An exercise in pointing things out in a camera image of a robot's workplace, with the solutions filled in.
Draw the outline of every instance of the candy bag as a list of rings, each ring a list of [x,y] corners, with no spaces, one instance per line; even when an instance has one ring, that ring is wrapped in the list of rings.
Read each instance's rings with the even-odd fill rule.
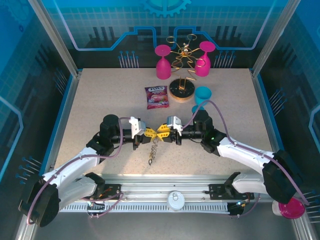
[[[168,108],[167,86],[145,87],[147,107],[146,109]]]

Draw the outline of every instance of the speckled table surface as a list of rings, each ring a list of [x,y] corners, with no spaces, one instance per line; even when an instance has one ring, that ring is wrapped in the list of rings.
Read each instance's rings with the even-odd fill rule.
[[[187,70],[179,72],[186,76]],[[169,108],[147,110],[145,87],[168,86],[176,79],[159,80],[154,68],[88,68],[84,69],[76,90],[70,116],[63,135],[55,167],[78,154],[99,131],[105,115],[141,118],[148,127],[157,129],[167,116],[176,115],[182,124],[192,116],[194,99],[178,103],[169,96]],[[198,77],[195,86],[207,86],[211,100],[220,108],[229,134],[238,142],[271,151],[266,126],[248,69],[211,69],[206,77]],[[210,104],[205,106],[213,125],[224,132],[222,121]],[[183,140],[182,146],[159,142],[156,158],[148,165],[151,144],[133,151],[131,144],[120,154],[106,159],[90,172],[97,174],[161,174],[161,175],[230,175],[252,171],[245,165],[203,150],[200,144]]]

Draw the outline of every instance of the white round sensor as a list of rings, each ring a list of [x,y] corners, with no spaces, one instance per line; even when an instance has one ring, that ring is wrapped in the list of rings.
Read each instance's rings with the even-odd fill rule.
[[[168,196],[167,204],[172,210],[179,211],[185,205],[185,197],[181,192],[173,191]]]

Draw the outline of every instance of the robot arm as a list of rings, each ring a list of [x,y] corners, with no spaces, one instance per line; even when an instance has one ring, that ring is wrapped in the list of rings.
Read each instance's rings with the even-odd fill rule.
[[[133,150],[139,144],[149,143],[156,136],[139,118],[131,117],[129,122],[131,129],[122,130],[122,144],[132,143]],[[105,181],[92,172],[84,176],[83,173],[100,164],[105,156],[110,156],[115,149],[114,144],[120,143],[120,136],[119,118],[115,115],[105,116],[99,133],[93,136],[79,154],[42,176],[30,176],[22,193],[19,210],[27,215],[37,193],[52,177],[54,178],[36,200],[30,216],[40,227],[49,224],[59,210],[76,200],[85,197],[99,199],[104,191]]]
[[[136,150],[139,144],[152,142],[157,136],[164,142],[175,142],[177,145],[182,144],[182,139],[201,139],[201,146],[208,153],[231,158],[254,169],[257,174],[246,175],[235,172],[224,183],[224,193],[232,197],[239,193],[262,193],[269,194],[279,203],[286,204],[290,201],[296,189],[286,175],[268,158],[279,162],[298,186],[303,182],[299,169],[286,152],[262,151],[227,137],[225,133],[214,128],[213,120],[205,110],[199,110],[193,119],[193,125],[187,127],[182,127],[178,117],[168,117],[167,124],[159,128],[159,134],[146,128],[146,124],[139,118],[131,117],[129,122],[131,129],[122,130],[122,144],[132,143],[133,150]],[[93,136],[78,155],[64,166],[42,176],[36,174],[30,176],[22,194],[19,210],[27,215],[32,203],[35,202],[30,219],[40,227],[44,227],[66,205],[85,197],[100,199],[105,181],[92,172],[85,176],[83,173],[105,159],[100,156],[110,156],[115,149],[114,144],[120,142],[119,118],[115,115],[105,116],[100,124],[99,133]],[[40,191],[42,191],[40,197],[35,200]]]
[[[283,166],[298,186],[303,183],[302,174],[288,153],[283,150],[263,151],[227,137],[225,133],[214,128],[213,120],[205,110],[197,112],[193,125],[183,128],[178,117],[169,116],[165,127],[170,132],[162,138],[164,142],[181,145],[182,139],[201,139],[201,146],[208,153],[236,160],[258,173],[234,173],[228,179],[228,184],[225,184],[226,191],[231,195],[232,192],[269,194],[279,203],[287,204],[296,189],[283,171],[268,158]]]

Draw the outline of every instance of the gear graphic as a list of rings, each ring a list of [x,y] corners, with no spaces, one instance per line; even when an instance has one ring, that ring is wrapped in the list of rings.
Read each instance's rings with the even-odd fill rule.
[[[143,9],[148,10],[150,14],[155,13],[157,17],[168,15],[171,17],[174,14],[180,14],[180,10],[186,10],[186,5],[191,3],[191,0],[141,0]]]
[[[30,9],[27,0],[6,0],[6,5],[12,17],[20,24],[28,19]]]

